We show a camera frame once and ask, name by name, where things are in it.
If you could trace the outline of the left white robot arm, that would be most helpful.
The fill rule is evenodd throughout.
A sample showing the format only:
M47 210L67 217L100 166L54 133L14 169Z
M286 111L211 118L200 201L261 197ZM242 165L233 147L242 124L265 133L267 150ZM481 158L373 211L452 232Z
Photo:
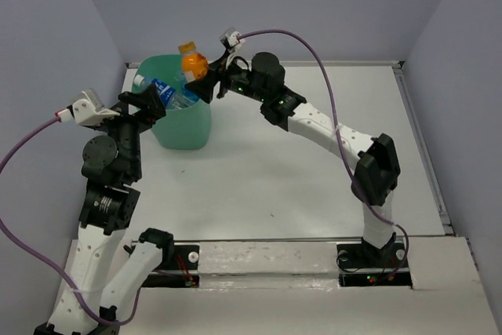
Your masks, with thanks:
M140 288L156 268L173 261L173 235L148 228L129 259L108 276L115 253L130 226L142 177L140 135L166 114L154 85L123 92L107 108L91 90L68 107L75 122L98 131L82 150L85 198L67 282L47 322L36 334L116 334L136 311Z

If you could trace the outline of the blue label bottle white cap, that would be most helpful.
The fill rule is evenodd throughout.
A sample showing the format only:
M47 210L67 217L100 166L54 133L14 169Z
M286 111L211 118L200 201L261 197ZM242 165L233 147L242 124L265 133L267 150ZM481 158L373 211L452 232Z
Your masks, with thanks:
M133 79L133 88L142 91L148 86L154 85L162 104L167 109L181 109L184 107L180 93L171 85L157 79L136 75Z

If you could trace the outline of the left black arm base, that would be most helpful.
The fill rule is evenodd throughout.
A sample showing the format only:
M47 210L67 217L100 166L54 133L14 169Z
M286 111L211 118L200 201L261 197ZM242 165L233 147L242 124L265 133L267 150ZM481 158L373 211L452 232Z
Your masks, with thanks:
M198 288L200 246L179 244L174 246L173 255L163 259L144 281L143 288L191 289Z

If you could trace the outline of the orange juice bottle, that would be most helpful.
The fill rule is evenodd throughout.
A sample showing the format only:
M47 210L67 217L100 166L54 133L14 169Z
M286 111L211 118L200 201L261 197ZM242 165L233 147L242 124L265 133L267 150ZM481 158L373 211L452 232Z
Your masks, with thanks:
M178 46L178 50L181 55L181 70L187 82L206 76L209 70L208 60L198 52L193 41Z

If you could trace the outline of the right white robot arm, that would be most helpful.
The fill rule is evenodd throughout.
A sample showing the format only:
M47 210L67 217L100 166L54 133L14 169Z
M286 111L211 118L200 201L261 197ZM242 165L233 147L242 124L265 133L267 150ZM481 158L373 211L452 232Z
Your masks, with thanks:
M260 102L260 113L273 126L304 137L340 158L351 191L362 203L362 259L382 264L395 244L392 194L401 168L393 139L360 133L334 122L285 84L286 70L272 53L257 53L247 64L224 54L198 75L187 75L187 89L205 103L234 92Z

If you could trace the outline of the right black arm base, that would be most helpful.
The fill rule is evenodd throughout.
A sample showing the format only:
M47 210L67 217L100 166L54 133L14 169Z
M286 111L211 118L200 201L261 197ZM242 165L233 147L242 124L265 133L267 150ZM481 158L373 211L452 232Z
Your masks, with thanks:
M336 265L340 287L412 287L409 264L402 266L405 247L395 243L385 257L372 257L361 243L342 243L336 246Z

